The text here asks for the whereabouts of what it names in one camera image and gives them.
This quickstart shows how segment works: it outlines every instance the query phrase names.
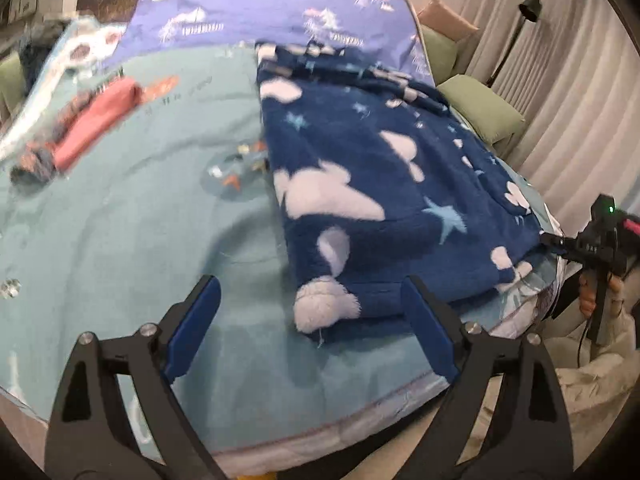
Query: white curtain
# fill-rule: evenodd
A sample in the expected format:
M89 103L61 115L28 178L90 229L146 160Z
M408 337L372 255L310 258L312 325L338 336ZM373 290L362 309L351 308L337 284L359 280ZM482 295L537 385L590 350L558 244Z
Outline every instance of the white curtain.
M459 62L467 74L489 77L521 1L466 0L462 15L482 28L473 55ZM506 161L574 234L599 193L620 202L640 175L640 56L607 0L541 1L540 19L526 22L493 90L528 124Z

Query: green cushion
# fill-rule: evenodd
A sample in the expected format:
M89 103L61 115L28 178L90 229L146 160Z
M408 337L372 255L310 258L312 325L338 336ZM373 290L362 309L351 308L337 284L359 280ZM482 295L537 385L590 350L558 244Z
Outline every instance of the green cushion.
M12 52L0 61L0 94L10 112L24 99L24 75L17 52Z
M438 86L449 103L487 144L524 131L522 115L507 101L468 75L455 75Z
M436 32L426 25L421 25L424 47L429 57L431 75L436 85L445 82L451 76L451 71L458 56L456 42Z

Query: star pattern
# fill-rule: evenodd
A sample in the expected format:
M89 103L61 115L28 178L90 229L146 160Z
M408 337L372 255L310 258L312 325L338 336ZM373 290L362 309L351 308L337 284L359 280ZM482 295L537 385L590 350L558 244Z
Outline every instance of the star pattern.
M369 107L367 105L363 105L361 103L354 104L351 108L357 111L357 113L362 114L362 118L369 116Z
M297 132L300 131L300 128L306 128L307 126L309 126L309 124L305 121L304 115L295 115L291 112L288 112L284 120L285 122L293 126Z
M453 229L466 234L466 224L464 223L462 216L453 209L453 206L439 206L435 202L432 202L427 197L424 197L424 202L428 207L422 210L423 213L437 216L442 220L442 233L440 234L440 245L442 245L447 237L451 234Z

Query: mattress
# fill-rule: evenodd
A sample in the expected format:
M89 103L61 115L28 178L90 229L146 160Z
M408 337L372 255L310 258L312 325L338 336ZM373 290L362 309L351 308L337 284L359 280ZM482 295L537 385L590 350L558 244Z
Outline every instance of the mattress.
M433 85L405 0L139 0L109 64L169 48L258 40L356 46Z
M220 279L223 303L174 391L229 476L347 447L446 387L411 336L318 346L295 331L295 291L270 176L252 174L236 195L210 174L260 136L252 49L167 50L128 60L123 69L145 85L168 76L178 85L40 192L21 195L6 173L0 178L0 277L21 284L16 297L0 299L0 386L24 410L48 417L79 333L132 333L160 319L203 273ZM64 73L34 128L100 80ZM540 196L513 177L552 230ZM503 336L521 333L552 303L559 270L549 256L520 286L463 319ZM136 437L153 456L132 386L122 387Z

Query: yellow object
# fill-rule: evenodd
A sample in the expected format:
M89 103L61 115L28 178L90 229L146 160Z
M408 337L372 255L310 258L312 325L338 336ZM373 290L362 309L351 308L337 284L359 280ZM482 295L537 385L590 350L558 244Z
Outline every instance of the yellow object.
M239 476L238 480L276 480L277 473L265 473L258 476Z

